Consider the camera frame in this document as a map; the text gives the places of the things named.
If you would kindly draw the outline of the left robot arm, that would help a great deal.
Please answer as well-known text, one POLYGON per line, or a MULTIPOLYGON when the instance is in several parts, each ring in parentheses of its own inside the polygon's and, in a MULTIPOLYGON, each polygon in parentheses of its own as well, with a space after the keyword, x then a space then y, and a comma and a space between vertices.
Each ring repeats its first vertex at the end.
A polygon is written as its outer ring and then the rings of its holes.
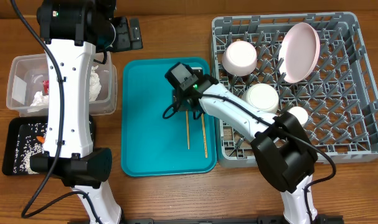
POLYGON ((90 74, 97 52, 121 52, 124 17, 114 1, 44 1, 37 10, 49 71, 49 110, 34 172, 60 179, 83 203, 90 223, 122 223, 124 214, 108 182, 112 153, 95 148, 89 126, 90 74))

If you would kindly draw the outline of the white cup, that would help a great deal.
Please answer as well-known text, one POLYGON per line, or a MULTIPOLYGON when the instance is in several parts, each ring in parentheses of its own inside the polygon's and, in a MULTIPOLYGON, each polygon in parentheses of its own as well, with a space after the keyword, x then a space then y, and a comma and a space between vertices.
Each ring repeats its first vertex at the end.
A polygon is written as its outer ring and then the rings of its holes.
POLYGON ((300 107, 294 106, 288 110, 301 124, 302 127, 305 126, 306 122, 308 121, 308 112, 300 107))

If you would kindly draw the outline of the white tissue paper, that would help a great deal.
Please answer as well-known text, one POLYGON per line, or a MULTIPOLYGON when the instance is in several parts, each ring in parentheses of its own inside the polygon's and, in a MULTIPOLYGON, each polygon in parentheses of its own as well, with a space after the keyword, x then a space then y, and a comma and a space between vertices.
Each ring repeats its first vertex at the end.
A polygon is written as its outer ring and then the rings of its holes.
POLYGON ((48 106, 49 105, 49 95, 43 95, 41 91, 37 91, 34 95, 34 99, 31 106, 48 106))

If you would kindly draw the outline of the white rice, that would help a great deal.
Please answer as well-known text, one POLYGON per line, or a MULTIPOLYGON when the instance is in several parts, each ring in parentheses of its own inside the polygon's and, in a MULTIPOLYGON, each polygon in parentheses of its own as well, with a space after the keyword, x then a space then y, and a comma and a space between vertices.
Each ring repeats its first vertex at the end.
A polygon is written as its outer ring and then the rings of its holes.
POLYGON ((46 137, 47 123, 23 124, 19 128, 16 150, 14 153, 14 175, 37 174, 31 169, 31 156, 42 153, 42 143, 36 137, 46 137))

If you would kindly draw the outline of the wooden chopstick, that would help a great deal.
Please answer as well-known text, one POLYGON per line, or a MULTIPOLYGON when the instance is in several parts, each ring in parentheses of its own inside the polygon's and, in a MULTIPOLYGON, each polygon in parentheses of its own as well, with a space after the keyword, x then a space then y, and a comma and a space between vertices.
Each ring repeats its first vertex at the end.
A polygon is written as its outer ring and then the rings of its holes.
POLYGON ((201 114, 201 124, 202 124, 202 135, 203 135, 203 143, 204 143, 204 155, 205 155, 205 158, 207 159, 208 158, 208 150, 207 150, 207 138, 206 138, 204 114, 201 114))
POLYGON ((189 113, 186 110, 186 134, 187 134, 187 148, 190 149, 190 130, 189 130, 189 113))

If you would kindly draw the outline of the red snack wrapper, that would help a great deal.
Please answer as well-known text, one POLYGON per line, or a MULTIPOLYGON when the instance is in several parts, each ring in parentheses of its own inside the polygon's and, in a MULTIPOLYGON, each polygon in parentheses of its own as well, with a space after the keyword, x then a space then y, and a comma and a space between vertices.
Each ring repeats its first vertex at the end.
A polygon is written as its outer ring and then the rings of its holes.
POLYGON ((44 80, 42 82, 42 85, 43 85, 43 88, 44 88, 44 93, 46 95, 48 95, 49 94, 49 80, 44 80))

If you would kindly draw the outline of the small white bowl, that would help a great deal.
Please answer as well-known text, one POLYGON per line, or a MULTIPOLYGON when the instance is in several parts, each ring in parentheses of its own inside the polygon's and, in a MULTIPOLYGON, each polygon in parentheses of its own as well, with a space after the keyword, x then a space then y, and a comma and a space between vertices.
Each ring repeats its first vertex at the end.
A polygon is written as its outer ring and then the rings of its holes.
POLYGON ((238 77, 249 75, 257 66, 257 51, 246 41, 232 42, 223 54, 222 66, 232 75, 238 77))

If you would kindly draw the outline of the white paper napkin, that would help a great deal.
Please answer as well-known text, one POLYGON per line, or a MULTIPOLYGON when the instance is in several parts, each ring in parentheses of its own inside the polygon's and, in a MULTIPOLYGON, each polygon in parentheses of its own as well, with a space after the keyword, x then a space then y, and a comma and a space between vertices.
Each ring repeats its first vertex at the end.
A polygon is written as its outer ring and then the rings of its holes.
POLYGON ((90 74, 90 86, 89 86, 89 101, 95 101, 98 98, 100 90, 102 88, 100 84, 100 78, 96 69, 98 66, 92 66, 90 74))

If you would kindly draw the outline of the large white plate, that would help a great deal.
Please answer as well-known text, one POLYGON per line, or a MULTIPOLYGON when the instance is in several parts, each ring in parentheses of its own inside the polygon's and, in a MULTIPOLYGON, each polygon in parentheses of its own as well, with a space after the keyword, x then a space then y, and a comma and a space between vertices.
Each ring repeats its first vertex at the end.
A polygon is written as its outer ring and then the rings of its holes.
POLYGON ((284 81, 298 83, 314 70, 320 53, 320 39, 316 30, 305 22, 294 25, 281 43, 278 59, 283 60, 280 74, 284 81))

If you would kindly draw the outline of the large white bowl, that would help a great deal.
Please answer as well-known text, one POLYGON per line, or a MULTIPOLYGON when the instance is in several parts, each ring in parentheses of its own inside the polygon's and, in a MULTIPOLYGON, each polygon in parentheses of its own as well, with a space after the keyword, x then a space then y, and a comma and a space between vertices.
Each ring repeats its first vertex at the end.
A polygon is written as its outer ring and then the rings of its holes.
POLYGON ((278 110, 278 93, 272 86, 264 83, 251 86, 242 95, 242 99, 248 104, 268 113, 275 114, 278 110))

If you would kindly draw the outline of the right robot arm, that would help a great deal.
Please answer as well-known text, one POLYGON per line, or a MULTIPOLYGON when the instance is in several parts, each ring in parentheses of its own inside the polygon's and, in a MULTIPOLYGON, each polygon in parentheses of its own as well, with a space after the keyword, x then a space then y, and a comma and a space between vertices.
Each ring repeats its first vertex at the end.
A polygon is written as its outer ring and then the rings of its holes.
POLYGON ((310 183, 318 156, 293 114, 256 109, 214 77, 181 62, 173 65, 165 78, 176 99, 169 109, 177 112, 183 106, 218 118, 250 142, 259 171, 281 193, 287 223, 315 222, 318 212, 310 183))

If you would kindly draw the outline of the orange carrot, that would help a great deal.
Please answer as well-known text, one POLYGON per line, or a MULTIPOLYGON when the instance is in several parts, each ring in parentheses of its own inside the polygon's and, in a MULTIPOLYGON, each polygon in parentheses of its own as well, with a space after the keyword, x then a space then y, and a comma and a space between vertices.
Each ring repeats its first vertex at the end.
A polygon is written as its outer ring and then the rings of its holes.
POLYGON ((45 143, 45 137, 43 136, 37 136, 36 139, 42 144, 45 143))

